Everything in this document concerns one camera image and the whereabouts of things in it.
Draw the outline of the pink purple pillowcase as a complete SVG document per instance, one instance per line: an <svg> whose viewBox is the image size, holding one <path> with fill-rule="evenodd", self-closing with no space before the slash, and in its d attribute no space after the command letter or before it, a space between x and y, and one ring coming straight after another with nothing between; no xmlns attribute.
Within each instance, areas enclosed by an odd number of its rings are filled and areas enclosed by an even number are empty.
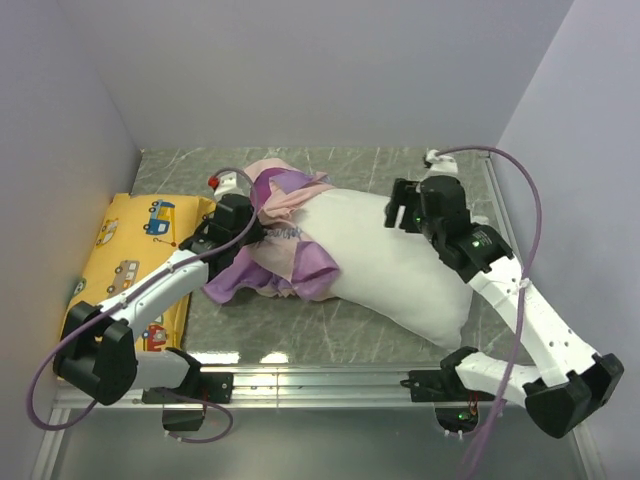
<svg viewBox="0 0 640 480"><path fill-rule="evenodd" d="M245 173L256 188L257 222L266 236L243 247L232 265L203 287L205 295L218 304L231 301L242 288L267 297L331 298L340 267L293 219L310 200L333 188L328 175L304 173L279 158L254 162Z"/></svg>

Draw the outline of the white pillow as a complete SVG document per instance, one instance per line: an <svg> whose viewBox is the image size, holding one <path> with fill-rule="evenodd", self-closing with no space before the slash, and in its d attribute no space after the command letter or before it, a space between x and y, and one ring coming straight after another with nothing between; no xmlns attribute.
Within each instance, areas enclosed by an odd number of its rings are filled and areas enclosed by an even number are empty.
<svg viewBox="0 0 640 480"><path fill-rule="evenodd" d="M293 214L340 269L330 292L447 349L461 346L473 290L420 234L384 226L388 198L330 189Z"/></svg>

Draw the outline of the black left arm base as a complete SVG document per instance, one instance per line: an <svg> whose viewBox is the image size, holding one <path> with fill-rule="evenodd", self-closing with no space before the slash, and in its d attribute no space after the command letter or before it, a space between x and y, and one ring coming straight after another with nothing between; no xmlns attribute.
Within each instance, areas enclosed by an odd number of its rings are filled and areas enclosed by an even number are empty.
<svg viewBox="0 0 640 480"><path fill-rule="evenodd" d="M144 390L141 402L161 406L163 429L169 436L186 443L203 443L204 439L187 438L184 434L199 432L208 413L222 413L228 423L220 433L209 438L213 442L228 435L234 426L233 415L226 408L231 402L233 387L231 372L200 373L193 386Z"/></svg>

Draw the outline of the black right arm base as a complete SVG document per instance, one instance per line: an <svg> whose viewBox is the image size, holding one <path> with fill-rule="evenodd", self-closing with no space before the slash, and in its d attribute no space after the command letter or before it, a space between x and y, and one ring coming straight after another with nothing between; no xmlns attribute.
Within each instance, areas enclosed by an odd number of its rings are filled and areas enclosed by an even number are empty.
<svg viewBox="0 0 640 480"><path fill-rule="evenodd" d="M400 386L409 390L412 403L433 404L436 422L444 434L459 438L479 429L479 404L494 400L492 394L464 387L450 369L411 370Z"/></svg>

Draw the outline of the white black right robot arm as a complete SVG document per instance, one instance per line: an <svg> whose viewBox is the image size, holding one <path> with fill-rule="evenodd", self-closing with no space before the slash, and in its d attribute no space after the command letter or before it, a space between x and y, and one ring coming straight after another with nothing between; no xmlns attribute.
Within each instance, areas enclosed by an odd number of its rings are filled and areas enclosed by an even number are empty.
<svg viewBox="0 0 640 480"><path fill-rule="evenodd" d="M438 371L412 370L402 386L413 402L502 398L523 407L547 435L560 439L604 406L623 373L612 353L583 341L525 278L501 234L472 220L459 180L445 175L397 179L384 225L422 234L438 259L483 297L519 337L533 363L509 365L461 347Z"/></svg>

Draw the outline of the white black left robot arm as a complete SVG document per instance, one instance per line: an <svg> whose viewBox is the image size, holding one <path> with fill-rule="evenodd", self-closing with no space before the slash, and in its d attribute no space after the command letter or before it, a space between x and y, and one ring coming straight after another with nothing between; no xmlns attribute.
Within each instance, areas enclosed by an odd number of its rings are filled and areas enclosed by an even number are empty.
<svg viewBox="0 0 640 480"><path fill-rule="evenodd" d="M252 201L224 195L213 214L152 273L98 305L81 301L71 308L53 357L54 373L105 406L132 389L164 389L179 402L200 396L199 361L176 348L137 352L135 343L166 310L263 237Z"/></svg>

